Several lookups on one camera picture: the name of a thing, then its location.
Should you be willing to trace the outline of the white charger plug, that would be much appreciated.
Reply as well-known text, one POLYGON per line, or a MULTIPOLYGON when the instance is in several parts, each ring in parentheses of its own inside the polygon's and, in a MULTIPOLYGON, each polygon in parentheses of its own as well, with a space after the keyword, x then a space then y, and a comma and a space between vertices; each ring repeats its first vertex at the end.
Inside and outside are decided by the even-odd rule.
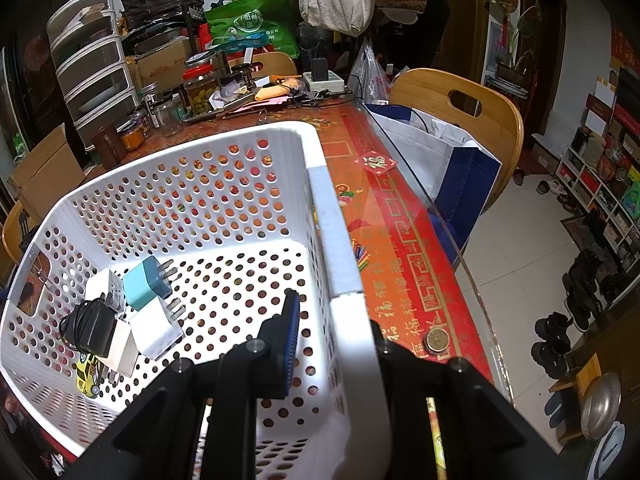
POLYGON ((166 302, 156 297, 130 318, 134 343, 142 356, 157 361, 183 336, 178 323, 183 312, 179 298, 166 302))

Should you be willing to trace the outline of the yellow toy car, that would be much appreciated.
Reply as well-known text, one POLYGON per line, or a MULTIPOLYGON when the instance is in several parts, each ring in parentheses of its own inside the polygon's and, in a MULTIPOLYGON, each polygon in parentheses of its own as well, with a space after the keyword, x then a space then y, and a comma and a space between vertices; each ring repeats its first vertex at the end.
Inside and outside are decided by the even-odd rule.
POLYGON ((91 353, 81 353, 75 363, 76 388, 89 399, 100 395, 103 363, 91 353))

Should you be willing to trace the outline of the black power adapter with cable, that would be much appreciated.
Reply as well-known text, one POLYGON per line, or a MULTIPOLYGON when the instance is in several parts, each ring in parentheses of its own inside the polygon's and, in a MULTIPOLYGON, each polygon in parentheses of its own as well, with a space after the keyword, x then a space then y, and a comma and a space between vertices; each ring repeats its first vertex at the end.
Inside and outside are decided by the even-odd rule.
POLYGON ((106 358, 116 328, 115 312, 103 299, 82 300, 58 326, 63 344, 85 354, 106 358))

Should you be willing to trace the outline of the light blue charger plug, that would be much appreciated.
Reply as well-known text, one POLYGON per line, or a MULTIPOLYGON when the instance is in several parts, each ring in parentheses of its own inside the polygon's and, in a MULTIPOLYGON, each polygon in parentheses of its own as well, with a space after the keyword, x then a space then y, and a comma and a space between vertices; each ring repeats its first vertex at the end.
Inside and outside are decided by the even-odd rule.
POLYGON ((172 294, 169 278, 176 272, 172 259, 165 262, 154 256, 144 259, 122 278, 126 303, 132 310, 140 311, 153 299, 167 299, 172 294))

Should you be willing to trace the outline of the white perforated plastic basket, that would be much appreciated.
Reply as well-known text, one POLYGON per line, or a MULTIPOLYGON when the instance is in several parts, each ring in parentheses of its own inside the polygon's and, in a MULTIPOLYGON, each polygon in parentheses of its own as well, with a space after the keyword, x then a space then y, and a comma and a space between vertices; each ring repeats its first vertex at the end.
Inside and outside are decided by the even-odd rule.
POLYGON ((173 360, 202 364, 255 338, 300 297, 287 398, 257 408, 262 479, 379 479, 390 423, 360 274, 318 134, 275 122, 196 140, 61 198, 17 271, 1 320, 1 373, 63 448, 80 454, 173 360), (76 387, 61 318, 109 270, 172 270, 182 337, 137 356, 95 398, 76 387))

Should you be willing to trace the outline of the white square charger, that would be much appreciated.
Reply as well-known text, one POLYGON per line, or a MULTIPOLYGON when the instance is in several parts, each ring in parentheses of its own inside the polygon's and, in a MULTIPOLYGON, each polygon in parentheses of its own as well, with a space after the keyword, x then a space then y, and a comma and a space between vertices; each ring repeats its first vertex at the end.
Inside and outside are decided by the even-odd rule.
POLYGON ((107 356, 105 358, 99 356, 98 360, 110 370, 130 377, 136 367, 138 354, 130 325, 117 320, 107 356))

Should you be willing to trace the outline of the brass coin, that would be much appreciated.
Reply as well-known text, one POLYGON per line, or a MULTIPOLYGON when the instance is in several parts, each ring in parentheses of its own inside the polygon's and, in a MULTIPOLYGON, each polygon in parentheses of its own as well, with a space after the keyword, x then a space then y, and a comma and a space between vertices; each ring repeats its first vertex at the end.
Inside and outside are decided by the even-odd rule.
POLYGON ((446 330, 433 326, 426 333, 423 344, 428 352, 442 354, 448 351, 450 338, 446 330))

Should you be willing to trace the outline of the black shoes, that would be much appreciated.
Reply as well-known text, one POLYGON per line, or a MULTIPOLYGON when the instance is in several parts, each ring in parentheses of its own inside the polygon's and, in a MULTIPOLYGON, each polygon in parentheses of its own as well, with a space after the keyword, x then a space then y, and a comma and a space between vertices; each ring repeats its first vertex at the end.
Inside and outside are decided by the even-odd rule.
POLYGON ((567 329, 571 325, 572 320, 560 312, 553 312, 535 323, 539 341, 532 345, 530 354, 552 379, 560 379, 567 373, 565 356, 570 352, 567 329))

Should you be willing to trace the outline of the metal bowl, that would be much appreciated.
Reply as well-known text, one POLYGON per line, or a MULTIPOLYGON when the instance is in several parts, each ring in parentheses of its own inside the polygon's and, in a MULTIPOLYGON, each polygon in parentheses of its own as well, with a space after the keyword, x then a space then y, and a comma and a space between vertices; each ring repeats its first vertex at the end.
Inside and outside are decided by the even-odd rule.
POLYGON ((616 422, 621 400, 620 378, 613 372, 589 385, 580 412, 580 429, 587 440, 597 441, 608 433, 616 422))

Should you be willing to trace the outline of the red floral tablecloth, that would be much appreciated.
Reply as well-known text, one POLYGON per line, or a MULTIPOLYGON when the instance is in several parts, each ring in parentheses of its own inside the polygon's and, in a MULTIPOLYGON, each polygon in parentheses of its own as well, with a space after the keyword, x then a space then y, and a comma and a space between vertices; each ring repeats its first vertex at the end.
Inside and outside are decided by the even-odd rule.
MULTIPOLYGON (((422 359, 462 356, 496 380, 498 356, 491 348, 490 326, 480 304, 460 289, 456 275, 461 264, 449 263, 408 171, 396 159, 397 166, 379 177, 355 164, 370 151, 394 159, 363 108, 333 102, 318 108, 250 110, 187 128, 174 144, 287 120, 310 125, 318 134, 369 313, 383 335, 422 359), (424 347, 433 326, 449 335, 446 353, 424 347)), ((290 235, 293 211, 282 202, 284 179, 264 159, 267 148, 258 143, 234 148, 229 155, 189 156, 109 180, 81 208, 82 218, 107 255, 124 261, 149 252, 290 235)))

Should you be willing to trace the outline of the wooden chair left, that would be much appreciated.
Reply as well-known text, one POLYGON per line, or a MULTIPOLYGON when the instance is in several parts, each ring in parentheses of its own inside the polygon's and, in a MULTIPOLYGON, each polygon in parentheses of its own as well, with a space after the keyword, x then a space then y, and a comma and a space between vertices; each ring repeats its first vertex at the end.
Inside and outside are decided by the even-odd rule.
POLYGON ((24 250, 38 229, 40 221, 33 217, 18 200, 6 217, 1 231, 1 241, 10 259, 19 264, 24 250))

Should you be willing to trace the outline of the wooden chair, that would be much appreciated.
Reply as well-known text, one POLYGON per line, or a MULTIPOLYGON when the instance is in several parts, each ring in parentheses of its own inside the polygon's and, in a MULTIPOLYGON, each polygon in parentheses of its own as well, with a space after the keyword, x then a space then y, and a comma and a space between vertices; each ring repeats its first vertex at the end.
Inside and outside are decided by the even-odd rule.
POLYGON ((1 241, 10 259, 19 264, 24 250, 38 229, 40 221, 33 217, 18 200, 6 217, 1 231, 1 241))
POLYGON ((518 166, 524 141, 521 113, 510 100, 458 75, 414 68, 392 84, 390 102, 461 127, 495 155, 501 169, 487 205, 498 200, 518 166))

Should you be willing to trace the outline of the white and blue paper bag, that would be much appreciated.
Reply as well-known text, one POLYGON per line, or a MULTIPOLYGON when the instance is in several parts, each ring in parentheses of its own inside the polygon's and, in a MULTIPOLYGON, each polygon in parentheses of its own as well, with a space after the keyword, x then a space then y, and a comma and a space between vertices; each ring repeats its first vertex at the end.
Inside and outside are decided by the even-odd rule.
POLYGON ((450 264, 497 189, 502 163, 461 127, 413 107, 368 104, 372 122, 427 210, 450 264))

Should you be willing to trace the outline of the white shelf with goods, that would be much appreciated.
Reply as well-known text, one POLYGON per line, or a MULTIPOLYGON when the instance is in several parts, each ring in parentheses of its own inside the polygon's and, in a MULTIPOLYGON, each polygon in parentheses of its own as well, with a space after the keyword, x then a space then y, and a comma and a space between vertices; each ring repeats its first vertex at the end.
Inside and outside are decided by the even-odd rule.
POLYGON ((639 261, 639 225, 612 188, 572 148, 567 148, 555 175, 585 212, 595 209, 605 223, 604 237, 628 271, 639 261))

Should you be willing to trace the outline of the dark brown jar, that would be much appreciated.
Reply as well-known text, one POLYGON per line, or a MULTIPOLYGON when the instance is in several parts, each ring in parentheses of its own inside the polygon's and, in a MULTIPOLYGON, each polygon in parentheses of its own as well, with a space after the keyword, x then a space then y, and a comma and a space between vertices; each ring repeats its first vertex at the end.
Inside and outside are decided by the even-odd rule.
POLYGON ((92 143, 105 170, 114 169, 127 156, 127 149, 114 124, 99 128, 99 131, 92 137, 92 143))

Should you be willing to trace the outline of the cardboard box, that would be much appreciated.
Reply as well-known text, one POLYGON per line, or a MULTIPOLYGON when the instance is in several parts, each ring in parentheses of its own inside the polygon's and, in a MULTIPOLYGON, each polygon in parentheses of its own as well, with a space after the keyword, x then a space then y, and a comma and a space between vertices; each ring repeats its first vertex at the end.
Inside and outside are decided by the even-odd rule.
POLYGON ((67 143, 64 124, 39 142, 9 176, 21 204, 36 220, 46 218, 58 200, 83 180, 85 174, 67 143))

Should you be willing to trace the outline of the orange honey jar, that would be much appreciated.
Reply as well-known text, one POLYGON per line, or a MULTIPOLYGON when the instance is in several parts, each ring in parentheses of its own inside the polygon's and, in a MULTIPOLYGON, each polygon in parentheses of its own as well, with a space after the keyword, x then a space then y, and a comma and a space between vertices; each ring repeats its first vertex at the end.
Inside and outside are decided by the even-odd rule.
POLYGON ((144 143, 144 131, 142 126, 133 125, 122 128, 119 131, 120 140, 127 152, 133 152, 144 143))

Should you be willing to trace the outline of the red fu sticker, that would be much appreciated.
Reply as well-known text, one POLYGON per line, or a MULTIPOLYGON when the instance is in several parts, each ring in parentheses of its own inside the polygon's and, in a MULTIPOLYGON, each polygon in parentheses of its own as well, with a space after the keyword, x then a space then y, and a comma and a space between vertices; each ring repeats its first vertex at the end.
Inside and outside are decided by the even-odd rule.
POLYGON ((395 159, 377 151, 370 151, 360 155, 355 159, 355 164, 364 171, 370 172, 370 174, 374 174, 377 177, 386 174, 386 172, 389 172, 397 166, 395 159))

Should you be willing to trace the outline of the wooden chair right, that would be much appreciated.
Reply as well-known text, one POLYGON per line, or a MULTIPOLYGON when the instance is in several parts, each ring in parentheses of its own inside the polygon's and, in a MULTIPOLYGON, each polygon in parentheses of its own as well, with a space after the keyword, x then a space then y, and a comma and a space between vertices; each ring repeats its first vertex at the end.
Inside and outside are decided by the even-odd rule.
POLYGON ((495 155, 501 169, 487 205, 498 200, 518 166, 524 141, 521 113, 510 100, 458 75, 414 68, 392 84, 390 102, 461 127, 495 155))

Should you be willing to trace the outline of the empty glass jar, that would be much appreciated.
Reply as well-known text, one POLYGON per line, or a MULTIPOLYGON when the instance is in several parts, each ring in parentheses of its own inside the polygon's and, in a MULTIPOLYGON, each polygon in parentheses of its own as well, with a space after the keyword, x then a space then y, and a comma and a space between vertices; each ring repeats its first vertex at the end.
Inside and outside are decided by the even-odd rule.
POLYGON ((157 103, 155 115, 160 123, 160 132, 163 133, 163 136, 174 136, 182 131, 180 107, 171 96, 166 96, 157 103))

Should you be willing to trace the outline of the glass jar red lid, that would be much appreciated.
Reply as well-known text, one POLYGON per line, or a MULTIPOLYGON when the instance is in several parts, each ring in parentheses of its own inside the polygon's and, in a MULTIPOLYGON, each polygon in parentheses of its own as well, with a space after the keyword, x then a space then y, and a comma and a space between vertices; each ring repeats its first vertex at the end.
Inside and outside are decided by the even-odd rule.
POLYGON ((183 85, 194 116, 209 113, 213 107, 209 98, 218 88, 218 80, 210 64, 187 68, 183 73, 183 85))

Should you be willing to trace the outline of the clear plastic bag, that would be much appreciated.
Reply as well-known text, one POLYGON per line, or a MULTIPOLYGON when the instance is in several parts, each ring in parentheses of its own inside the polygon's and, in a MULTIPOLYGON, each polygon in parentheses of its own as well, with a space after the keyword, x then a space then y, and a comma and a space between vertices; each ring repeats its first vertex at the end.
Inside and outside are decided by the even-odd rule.
POLYGON ((390 82, 378 62, 369 40, 364 40, 346 80, 349 90, 363 103, 385 105, 390 82))

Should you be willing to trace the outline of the white plastic drawer unit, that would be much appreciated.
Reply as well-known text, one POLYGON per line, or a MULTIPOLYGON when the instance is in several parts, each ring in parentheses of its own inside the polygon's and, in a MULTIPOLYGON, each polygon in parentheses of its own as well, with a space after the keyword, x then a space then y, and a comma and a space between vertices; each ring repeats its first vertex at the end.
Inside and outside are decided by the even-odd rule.
POLYGON ((68 0, 47 21, 58 85, 85 148, 140 105, 118 33, 113 0, 68 0))

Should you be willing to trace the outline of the green shopping bag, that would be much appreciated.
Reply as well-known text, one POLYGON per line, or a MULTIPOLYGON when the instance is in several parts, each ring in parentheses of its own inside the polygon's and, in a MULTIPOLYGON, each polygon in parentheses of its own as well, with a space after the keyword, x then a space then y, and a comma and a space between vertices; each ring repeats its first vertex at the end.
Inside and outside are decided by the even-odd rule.
POLYGON ((205 18, 215 46, 264 35, 274 50, 299 56, 291 0, 232 0, 206 11, 205 18))

